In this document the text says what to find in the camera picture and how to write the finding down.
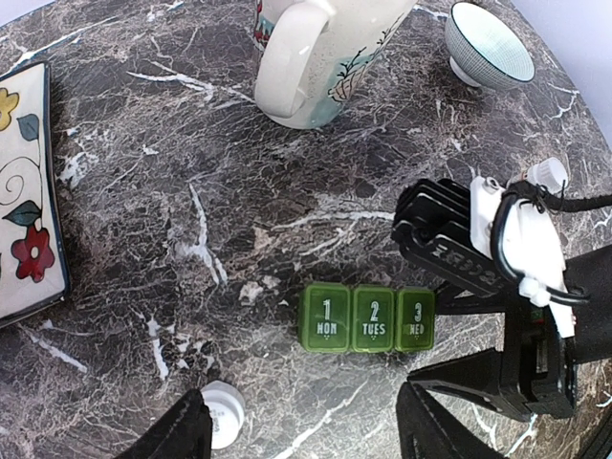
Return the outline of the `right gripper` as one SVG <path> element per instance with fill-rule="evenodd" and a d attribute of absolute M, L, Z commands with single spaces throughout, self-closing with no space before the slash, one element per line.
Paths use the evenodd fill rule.
<path fill-rule="evenodd" d="M 478 404 L 526 421 L 533 414 L 569 418 L 576 407 L 578 366 L 611 357 L 611 248 L 567 262 L 567 279 L 590 294 L 573 310 L 575 334 L 560 336 L 551 311 L 511 290 L 503 305 L 444 281 L 434 290 L 438 316 L 505 312 L 504 350 L 486 349 L 411 372 L 407 380 L 426 390 Z"/>

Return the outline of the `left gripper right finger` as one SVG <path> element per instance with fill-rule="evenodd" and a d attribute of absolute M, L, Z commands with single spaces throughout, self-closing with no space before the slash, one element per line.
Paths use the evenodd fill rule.
<path fill-rule="evenodd" d="M 403 458 L 503 458 L 421 386 L 406 381 L 396 402 Z"/>

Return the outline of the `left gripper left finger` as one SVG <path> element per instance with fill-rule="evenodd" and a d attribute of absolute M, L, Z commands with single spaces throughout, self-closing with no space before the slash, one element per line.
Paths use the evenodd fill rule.
<path fill-rule="evenodd" d="M 189 389 L 121 458 L 211 458 L 213 422 L 200 389 Z"/>

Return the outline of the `green weekly pill organizer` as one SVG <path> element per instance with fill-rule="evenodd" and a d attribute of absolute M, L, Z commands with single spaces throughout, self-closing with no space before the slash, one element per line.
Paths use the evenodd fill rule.
<path fill-rule="evenodd" d="M 298 340 L 315 353 L 429 350 L 434 344 L 435 293 L 313 283 L 300 296 Z"/>

